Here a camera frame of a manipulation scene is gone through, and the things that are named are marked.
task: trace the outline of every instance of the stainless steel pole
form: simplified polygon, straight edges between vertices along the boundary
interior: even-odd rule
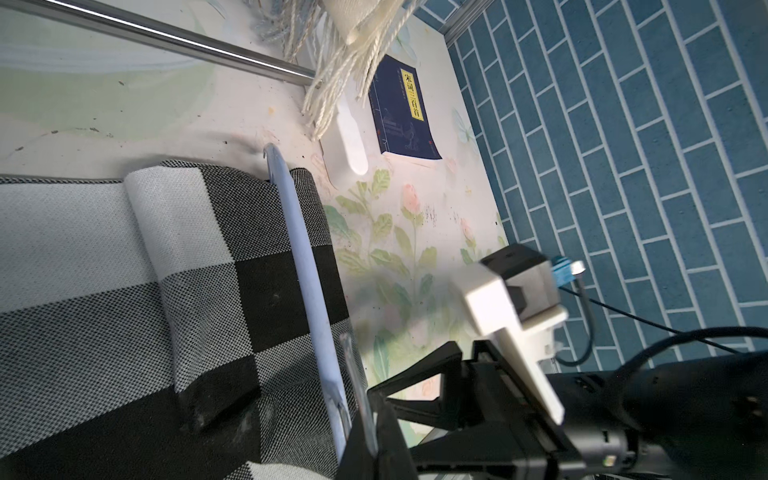
[[[308,68],[94,0],[0,0],[0,6],[293,84],[309,85],[315,77]]]

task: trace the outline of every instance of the light blue plastic rod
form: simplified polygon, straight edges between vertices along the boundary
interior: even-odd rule
[[[328,410],[328,418],[333,433],[333,444],[336,447],[336,459],[341,461],[349,434],[351,422],[349,407],[346,404],[344,383],[339,370],[339,360],[336,357],[336,347],[333,344],[333,334],[328,320],[328,310],[317,274],[317,265],[310,245],[310,236],[306,232],[304,215],[296,195],[296,185],[290,176],[283,155],[274,144],[264,147],[266,164],[270,169],[270,181],[277,186],[283,214],[288,226],[288,238],[293,251],[293,262],[299,275],[301,297],[304,300],[306,319],[310,325],[312,348],[315,350],[317,370],[320,374],[320,385],[323,387],[323,399]]]

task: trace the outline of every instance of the blue book cover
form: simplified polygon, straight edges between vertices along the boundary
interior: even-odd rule
[[[382,153],[440,160],[414,67],[384,55],[368,96]]]

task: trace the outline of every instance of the wall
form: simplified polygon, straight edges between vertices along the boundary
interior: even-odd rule
[[[763,0],[496,0],[450,53],[510,241],[586,259],[592,297],[675,329],[768,326]],[[587,337],[564,295],[568,358]],[[596,313],[583,370],[667,335]]]

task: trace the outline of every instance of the yellow title label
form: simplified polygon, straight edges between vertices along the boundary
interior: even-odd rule
[[[422,106],[419,103],[419,94],[416,93],[416,82],[413,80],[413,74],[402,68],[402,84],[406,87],[406,97],[408,97],[408,106],[411,108],[411,116],[416,120],[424,121],[422,115]]]

